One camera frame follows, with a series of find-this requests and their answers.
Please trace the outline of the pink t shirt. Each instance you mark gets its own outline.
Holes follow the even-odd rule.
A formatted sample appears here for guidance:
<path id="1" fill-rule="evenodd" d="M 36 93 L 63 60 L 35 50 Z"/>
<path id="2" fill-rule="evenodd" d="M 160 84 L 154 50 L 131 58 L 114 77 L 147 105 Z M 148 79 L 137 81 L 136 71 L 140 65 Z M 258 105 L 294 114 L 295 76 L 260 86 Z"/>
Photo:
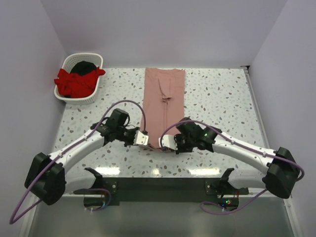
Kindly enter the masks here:
<path id="1" fill-rule="evenodd" d="M 148 147 L 160 150 L 159 137 L 184 118 L 185 70 L 146 68 L 142 108 L 146 119 L 141 129 L 148 132 Z"/>

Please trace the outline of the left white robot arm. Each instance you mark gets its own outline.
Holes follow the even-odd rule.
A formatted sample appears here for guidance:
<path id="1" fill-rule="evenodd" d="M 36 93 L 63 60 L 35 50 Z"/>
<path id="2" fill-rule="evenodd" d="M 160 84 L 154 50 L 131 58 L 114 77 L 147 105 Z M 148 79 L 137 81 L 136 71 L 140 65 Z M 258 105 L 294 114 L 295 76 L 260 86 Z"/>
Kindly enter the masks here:
<path id="1" fill-rule="evenodd" d="M 25 181 L 25 188 L 47 205 L 56 203 L 64 193 L 104 193 L 103 176 L 92 168 L 86 170 L 92 175 L 86 178 L 67 179 L 66 174 L 90 153 L 108 143 L 118 140 L 124 146 L 145 145 L 148 136 L 139 127 L 128 128 L 129 114 L 114 109 L 109 117 L 95 123 L 84 135 L 66 147 L 49 155 L 37 154 L 31 164 Z"/>

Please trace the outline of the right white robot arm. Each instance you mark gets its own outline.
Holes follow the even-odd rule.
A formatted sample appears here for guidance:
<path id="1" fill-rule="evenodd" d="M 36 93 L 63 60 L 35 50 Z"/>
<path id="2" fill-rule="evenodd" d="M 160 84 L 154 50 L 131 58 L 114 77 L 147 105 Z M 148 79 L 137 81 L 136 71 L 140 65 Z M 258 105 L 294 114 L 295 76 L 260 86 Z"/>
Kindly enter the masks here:
<path id="1" fill-rule="evenodd" d="M 199 121 L 184 118 L 175 127 L 177 150 L 207 150 L 235 158 L 252 167 L 252 170 L 229 169 L 222 179 L 228 186 L 266 189 L 278 198 L 288 199 L 299 180 L 300 170 L 291 152 L 283 147 L 277 150 L 261 148 L 236 139 L 222 130 Z"/>

